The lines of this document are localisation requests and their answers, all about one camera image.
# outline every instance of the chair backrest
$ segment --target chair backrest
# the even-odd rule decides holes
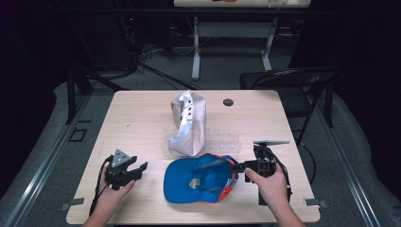
[[[343,74],[338,67],[289,68],[253,73],[243,73],[239,84],[243,90],[256,87],[303,87],[313,86],[323,90],[329,84],[342,79]]]

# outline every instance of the blue cap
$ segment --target blue cap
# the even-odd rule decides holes
[[[199,158],[182,158],[166,170],[164,191],[172,203],[219,202],[235,186],[238,174],[230,165],[238,162],[229,155],[205,153]]]

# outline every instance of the white desk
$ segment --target white desk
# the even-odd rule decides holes
[[[307,8],[310,0],[236,0],[235,2],[212,0],[174,0],[175,7],[181,8]],[[277,19],[272,23],[206,23],[194,20],[194,63],[192,79],[198,80],[201,68],[199,37],[253,37],[267,38],[265,49],[260,54],[265,70],[271,70],[269,53]]]
[[[258,205],[257,185],[245,183],[243,174],[239,174],[235,188],[220,203],[173,204],[166,201],[164,175],[167,166],[177,157],[163,152],[163,130],[175,127],[170,101],[181,92],[127,91],[114,95],[75,195],[75,199],[84,198],[83,204],[70,207],[68,223],[81,224],[88,218],[100,166],[117,148],[138,157],[131,168],[148,162],[148,169],[123,200],[110,223],[185,225],[276,221],[268,207]],[[238,141],[242,144],[241,150],[232,154],[239,162],[254,160],[253,140],[290,141],[271,149],[288,169],[293,192],[290,204],[294,211],[304,222],[317,221],[320,218],[318,208],[304,204],[304,198],[313,199],[314,196],[277,93],[243,90],[196,92],[206,99],[207,129],[240,129]],[[224,106],[225,98],[232,99],[234,105]]]

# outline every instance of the black chair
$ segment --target black chair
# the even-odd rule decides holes
[[[330,115],[333,88],[332,84],[342,79],[343,74],[338,67],[289,68],[253,73],[242,73],[239,84],[242,90],[275,90],[283,103],[287,118],[304,117],[305,122],[299,130],[296,144],[299,146],[305,134],[307,124],[318,100],[325,93],[325,114]]]

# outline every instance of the desk leg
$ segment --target desk leg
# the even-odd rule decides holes
[[[200,79],[200,68],[201,68],[201,51],[200,51],[200,36],[198,31],[198,17],[194,20],[194,64],[192,66],[192,79]]]
[[[263,66],[264,66],[265,70],[271,70],[271,65],[270,65],[270,61],[269,61],[269,53],[271,50],[271,44],[273,43],[276,25],[277,25],[277,19],[273,19],[273,21],[271,22],[271,27],[269,29],[269,36],[268,36],[268,40],[266,41],[265,49],[260,51],[260,54],[262,55],[262,62],[263,62]]]

